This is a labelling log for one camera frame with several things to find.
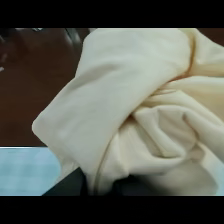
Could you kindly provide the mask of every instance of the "garment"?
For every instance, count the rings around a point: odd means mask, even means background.
[[[197,29],[103,28],[34,121],[59,180],[80,167],[91,193],[140,176],[167,195],[219,195],[224,48]]]

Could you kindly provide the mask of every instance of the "light blue surface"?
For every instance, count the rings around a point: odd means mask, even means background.
[[[40,196],[60,174],[46,147],[0,148],[0,196]]]

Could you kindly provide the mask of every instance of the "cream cloth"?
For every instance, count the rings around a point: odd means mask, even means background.
[[[33,132],[59,158],[59,180],[80,166],[92,193],[133,174],[168,195],[219,195],[218,76],[224,48],[196,29],[97,29],[84,42],[76,77]]]

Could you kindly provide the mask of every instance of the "checkered tablecloth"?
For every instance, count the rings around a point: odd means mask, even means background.
[[[0,196],[40,196],[59,174],[59,162],[46,147],[0,147]]]

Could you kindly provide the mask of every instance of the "crumpled cloth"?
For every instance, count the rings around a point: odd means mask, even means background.
[[[58,157],[60,179],[79,166],[93,194],[132,174],[167,195],[219,195],[221,76],[224,48],[197,29],[97,29],[32,129]]]

